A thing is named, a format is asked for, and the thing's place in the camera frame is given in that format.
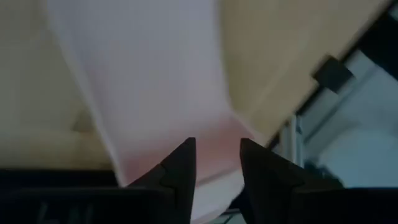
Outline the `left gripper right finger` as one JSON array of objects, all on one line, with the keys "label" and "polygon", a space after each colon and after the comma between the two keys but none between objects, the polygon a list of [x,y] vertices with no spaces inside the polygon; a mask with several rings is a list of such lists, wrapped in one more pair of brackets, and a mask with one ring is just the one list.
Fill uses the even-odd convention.
[{"label": "left gripper right finger", "polygon": [[289,223],[296,194],[343,187],[339,180],[305,170],[248,138],[241,140],[240,160],[256,223]]}]

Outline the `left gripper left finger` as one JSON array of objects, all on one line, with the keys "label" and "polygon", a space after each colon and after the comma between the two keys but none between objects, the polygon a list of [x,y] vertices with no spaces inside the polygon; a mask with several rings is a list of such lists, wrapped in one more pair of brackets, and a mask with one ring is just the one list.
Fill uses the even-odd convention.
[{"label": "left gripper left finger", "polygon": [[196,182],[196,140],[187,138],[132,182],[134,223],[190,223]]}]

